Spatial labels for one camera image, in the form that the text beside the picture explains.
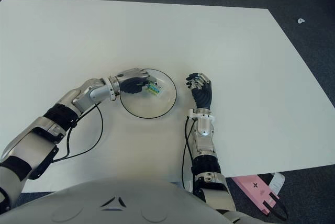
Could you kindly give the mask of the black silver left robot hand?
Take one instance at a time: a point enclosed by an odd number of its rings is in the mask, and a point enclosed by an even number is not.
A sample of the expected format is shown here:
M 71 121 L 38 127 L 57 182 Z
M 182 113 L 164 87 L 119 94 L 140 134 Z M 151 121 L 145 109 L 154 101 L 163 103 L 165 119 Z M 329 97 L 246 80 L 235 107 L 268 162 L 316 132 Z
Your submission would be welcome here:
M 155 83 L 157 79 L 149 74 L 146 69 L 133 68 L 116 75 L 121 92 L 136 94 L 142 92 L 142 87 Z

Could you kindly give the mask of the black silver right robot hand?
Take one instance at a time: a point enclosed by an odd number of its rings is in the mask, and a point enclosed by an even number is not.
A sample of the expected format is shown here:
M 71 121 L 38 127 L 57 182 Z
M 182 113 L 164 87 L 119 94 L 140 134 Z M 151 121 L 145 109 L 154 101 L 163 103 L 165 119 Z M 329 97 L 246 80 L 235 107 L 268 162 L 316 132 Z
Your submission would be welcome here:
M 211 80 L 204 73 L 192 73 L 186 78 L 197 108 L 210 110 L 212 102 Z

